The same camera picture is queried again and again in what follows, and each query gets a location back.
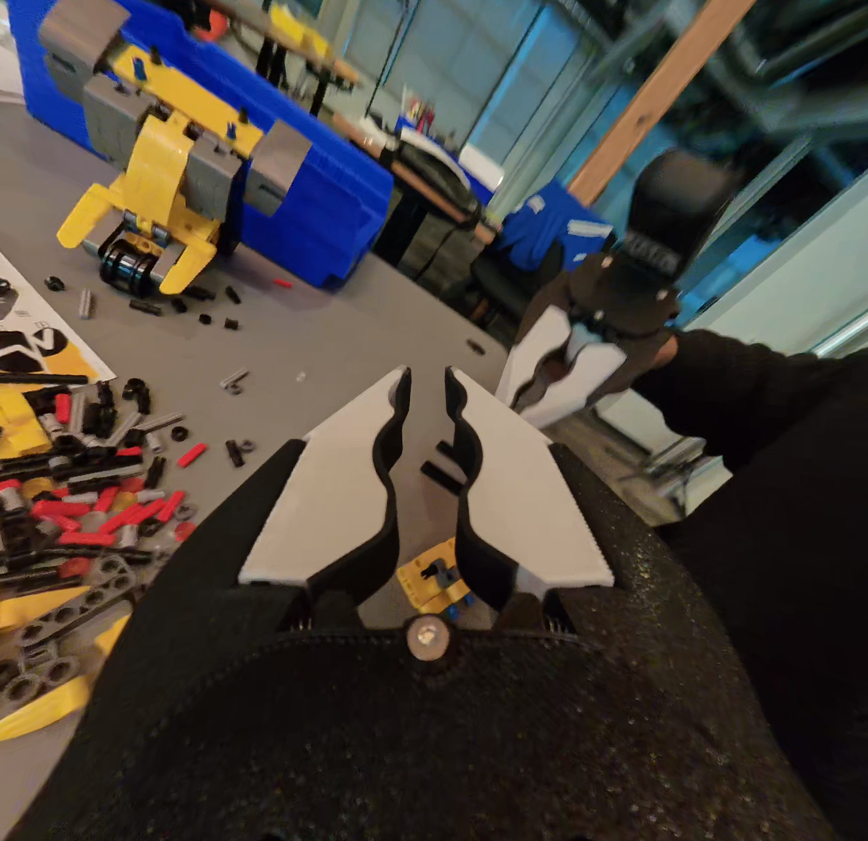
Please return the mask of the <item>blue storage bin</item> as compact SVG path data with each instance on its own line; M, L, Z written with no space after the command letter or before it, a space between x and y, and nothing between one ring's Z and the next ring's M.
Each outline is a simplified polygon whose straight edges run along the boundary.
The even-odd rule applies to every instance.
M251 122L268 130L276 120L311 143L286 199L272 217L244 204L240 241L315 286L338 287L372 249L385 223L393 179L268 81L217 45L196 40L180 17L149 0L114 0L131 16L122 27L133 45L156 46L172 68L200 83ZM94 152L81 105L56 87L38 29L57 0L8 0L24 98L36 120Z

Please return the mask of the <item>yellow grey brick vehicle model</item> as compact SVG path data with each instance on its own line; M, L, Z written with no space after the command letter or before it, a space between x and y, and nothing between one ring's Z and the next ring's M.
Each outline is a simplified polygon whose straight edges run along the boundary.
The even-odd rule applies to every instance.
M81 196L57 239L94 256L101 280L140 305L190 287L241 202L276 215L311 141L279 119L261 130L156 46L129 43L130 18L115 0L57 0L39 40L56 87L82 107L91 147L119 169Z

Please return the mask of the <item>blue striped jacket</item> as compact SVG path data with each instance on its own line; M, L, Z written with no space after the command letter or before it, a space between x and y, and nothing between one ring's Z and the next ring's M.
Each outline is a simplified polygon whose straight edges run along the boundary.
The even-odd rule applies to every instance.
M490 249L503 254L515 269L533 272L557 244L562 251L561 270L574 271L613 238L612 224L553 179L505 217Z

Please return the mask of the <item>wooden office desk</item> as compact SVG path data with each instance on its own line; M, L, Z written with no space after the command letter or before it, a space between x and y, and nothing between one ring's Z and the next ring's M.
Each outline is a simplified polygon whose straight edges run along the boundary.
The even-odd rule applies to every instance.
M331 128L353 146L364 152L376 163L381 165L392 176L399 180L402 186L420 195L435 211L472 235L472 239L481 246L488 246L498 233L498 227L487 224L481 217L473 219L470 215L453 205L435 186L426 182L420 175L407 167L407 164L389 158L384 146L360 128L356 122L348 119L340 112L331 116Z

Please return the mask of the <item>printed instruction sheet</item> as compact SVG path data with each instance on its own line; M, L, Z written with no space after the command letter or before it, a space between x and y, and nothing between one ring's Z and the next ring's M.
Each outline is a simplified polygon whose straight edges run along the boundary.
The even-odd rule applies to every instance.
M1 257L8 290L1 298L2 372L86 376L90 382L115 373L38 289Z

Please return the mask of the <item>wooden beam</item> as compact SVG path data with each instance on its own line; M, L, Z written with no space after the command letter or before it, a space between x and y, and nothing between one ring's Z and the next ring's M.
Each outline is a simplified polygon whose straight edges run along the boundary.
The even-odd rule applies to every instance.
M590 205L756 0L706 0L568 185Z

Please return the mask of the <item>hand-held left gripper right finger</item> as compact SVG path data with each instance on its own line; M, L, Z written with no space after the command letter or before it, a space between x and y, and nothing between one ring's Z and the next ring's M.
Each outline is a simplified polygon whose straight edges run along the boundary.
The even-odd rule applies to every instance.
M611 588L598 546L548 437L461 369L444 372L459 494L458 570L482 601L503 612L515 595L544 603L558 589Z

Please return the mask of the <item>black office chair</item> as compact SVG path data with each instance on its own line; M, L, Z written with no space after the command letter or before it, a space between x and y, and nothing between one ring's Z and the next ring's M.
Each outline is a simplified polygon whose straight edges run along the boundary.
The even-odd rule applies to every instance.
M518 326L531 300L561 270L564 250L555 239L533 271L517 268L505 251L486 250L471 264L472 284L491 313L505 317Z

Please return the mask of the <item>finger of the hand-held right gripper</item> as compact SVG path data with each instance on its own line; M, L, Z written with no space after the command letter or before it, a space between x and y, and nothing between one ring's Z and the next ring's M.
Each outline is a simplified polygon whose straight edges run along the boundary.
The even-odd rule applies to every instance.
M540 401L562 365L572 326L566 311L550 305L509 351L495 397L513 411Z
M537 383L540 395L521 409L521 417L542 430L580 412L590 405L592 394L626 361L626 353L606 343L586 345L580 349L570 367L559 378L543 372Z

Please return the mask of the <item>pile of brick pieces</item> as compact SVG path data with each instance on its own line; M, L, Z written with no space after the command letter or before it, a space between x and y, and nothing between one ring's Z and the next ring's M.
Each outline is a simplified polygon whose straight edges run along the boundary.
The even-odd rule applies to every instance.
M1 738L79 714L137 603L194 530L197 510L168 488L166 439L144 380L49 375L2 397Z

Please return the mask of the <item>person's right forearm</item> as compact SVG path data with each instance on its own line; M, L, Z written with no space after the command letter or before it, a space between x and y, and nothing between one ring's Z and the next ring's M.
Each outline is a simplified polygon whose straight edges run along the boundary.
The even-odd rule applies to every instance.
M838 395L866 394L866 349L787 356L707 330L679 331L677 355L632 390L678 434L705 441L732 474Z

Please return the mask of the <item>yellow brick panel assembly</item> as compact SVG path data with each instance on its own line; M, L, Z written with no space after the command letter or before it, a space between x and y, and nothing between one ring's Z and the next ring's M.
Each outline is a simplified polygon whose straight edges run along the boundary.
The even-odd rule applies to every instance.
M396 570L398 583L419 614L458 620L475 597L457 565L456 539L439 543Z

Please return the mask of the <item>scattered group of black pins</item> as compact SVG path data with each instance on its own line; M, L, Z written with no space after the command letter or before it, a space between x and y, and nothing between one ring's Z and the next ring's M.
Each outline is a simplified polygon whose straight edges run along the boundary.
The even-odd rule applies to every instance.
M44 278L43 283L46 289L52 293L62 293L68 290L67 284L55 275ZM234 291L233 287L227 286L224 293L225 296L234 304L241 303L241 297L236 291ZM194 283L193 285L186 287L181 293L179 293L179 295L171 296L168 299L168 304L176 313L183 314L189 310L187 299L210 302L214 301L216 296L217 293L215 291L198 283ZM127 305L129 309L148 316L161 317L163 315L164 309L162 305L146 298L130 298ZM226 317L223 322L223 328L229 331L239 331L241 329L241 322L237 318Z

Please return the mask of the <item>wooden workbench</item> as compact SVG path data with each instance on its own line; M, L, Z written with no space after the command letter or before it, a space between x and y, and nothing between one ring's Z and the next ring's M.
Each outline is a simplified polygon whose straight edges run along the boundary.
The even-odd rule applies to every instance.
M301 63L313 81L309 113L320 117L330 89L350 93L358 72L336 54L334 46L315 28L278 0L198 0L225 22L226 32L255 57L255 73L288 93L287 61Z

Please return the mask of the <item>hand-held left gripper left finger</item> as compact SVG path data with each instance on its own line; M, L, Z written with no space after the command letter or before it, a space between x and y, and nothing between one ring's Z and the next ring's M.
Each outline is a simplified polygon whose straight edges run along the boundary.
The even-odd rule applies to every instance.
M403 454L411 370L398 366L303 438L238 575L239 585L331 593L356 606L391 579L399 552L390 472Z

